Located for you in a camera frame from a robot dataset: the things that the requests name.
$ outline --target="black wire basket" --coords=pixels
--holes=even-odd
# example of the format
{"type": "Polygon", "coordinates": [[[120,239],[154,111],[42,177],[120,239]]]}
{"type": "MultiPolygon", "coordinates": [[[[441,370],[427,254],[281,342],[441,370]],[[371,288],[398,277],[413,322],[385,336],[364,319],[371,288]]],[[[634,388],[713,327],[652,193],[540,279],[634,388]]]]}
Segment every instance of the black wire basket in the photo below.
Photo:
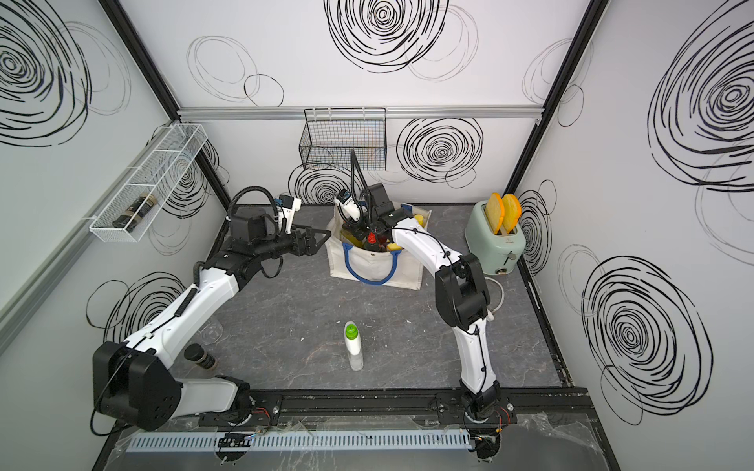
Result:
{"type": "Polygon", "coordinates": [[[388,137],[385,108],[305,109],[306,125],[299,142],[303,167],[351,168],[351,149],[363,170],[385,170],[388,137]]]}

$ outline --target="white bottle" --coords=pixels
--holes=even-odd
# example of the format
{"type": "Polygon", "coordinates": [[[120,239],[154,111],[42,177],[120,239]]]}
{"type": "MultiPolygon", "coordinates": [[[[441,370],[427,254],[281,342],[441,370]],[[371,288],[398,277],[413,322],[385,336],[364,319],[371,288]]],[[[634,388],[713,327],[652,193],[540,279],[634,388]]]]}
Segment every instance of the white bottle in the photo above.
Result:
{"type": "Polygon", "coordinates": [[[351,363],[351,369],[355,372],[364,367],[364,356],[361,353],[361,335],[356,324],[348,321],[343,330],[345,336],[345,347],[348,349],[348,361],[351,363]]]}

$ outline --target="green bottle cap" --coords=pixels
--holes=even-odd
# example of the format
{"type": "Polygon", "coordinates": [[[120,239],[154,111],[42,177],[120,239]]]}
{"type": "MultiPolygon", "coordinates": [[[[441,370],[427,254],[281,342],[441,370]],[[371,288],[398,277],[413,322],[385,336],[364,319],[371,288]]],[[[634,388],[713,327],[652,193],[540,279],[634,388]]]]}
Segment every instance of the green bottle cap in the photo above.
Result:
{"type": "Polygon", "coordinates": [[[345,337],[348,340],[354,340],[358,335],[359,329],[354,324],[348,324],[348,327],[345,328],[345,337]]]}

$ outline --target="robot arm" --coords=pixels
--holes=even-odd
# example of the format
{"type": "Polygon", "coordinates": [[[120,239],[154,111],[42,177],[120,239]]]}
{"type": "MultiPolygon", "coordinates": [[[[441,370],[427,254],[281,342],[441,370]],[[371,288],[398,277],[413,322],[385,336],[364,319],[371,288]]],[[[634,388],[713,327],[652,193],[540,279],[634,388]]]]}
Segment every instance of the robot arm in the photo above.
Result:
{"type": "Polygon", "coordinates": [[[474,255],[461,255],[429,234],[413,217],[394,222],[403,208],[383,218],[393,224],[391,239],[414,255],[435,275],[435,303],[443,320],[453,329],[461,356],[464,407],[472,420],[492,413],[499,383],[489,363],[487,348],[487,291],[484,273],[474,255]]]}
{"type": "Polygon", "coordinates": [[[92,418],[98,411],[155,430],[172,417],[250,407],[247,395],[239,394],[249,387],[243,381],[177,381],[168,369],[207,319],[262,270],[263,260],[285,253],[313,255],[324,245],[328,231],[292,224],[300,207],[301,200],[285,195],[273,200],[261,187],[245,188],[234,197],[228,211],[231,236],[203,269],[197,264],[194,283],[122,344],[105,342],[94,353],[92,418]],[[235,207],[238,198],[250,191],[268,197],[274,217],[259,207],[235,207]],[[273,234],[268,233],[266,220],[272,221],[273,234]],[[318,240],[316,234],[323,237],[318,240]]]}

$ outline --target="mint green toaster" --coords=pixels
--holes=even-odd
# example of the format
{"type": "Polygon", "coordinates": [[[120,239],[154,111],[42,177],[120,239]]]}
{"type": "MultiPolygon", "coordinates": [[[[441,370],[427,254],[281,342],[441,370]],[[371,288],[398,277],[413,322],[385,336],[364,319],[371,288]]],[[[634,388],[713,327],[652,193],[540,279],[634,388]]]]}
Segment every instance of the mint green toaster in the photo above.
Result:
{"type": "Polygon", "coordinates": [[[526,248],[526,238],[518,224],[510,234],[493,234],[484,214],[485,206],[486,201],[474,205],[464,231],[466,243],[481,262],[484,274],[510,273],[526,248]]]}

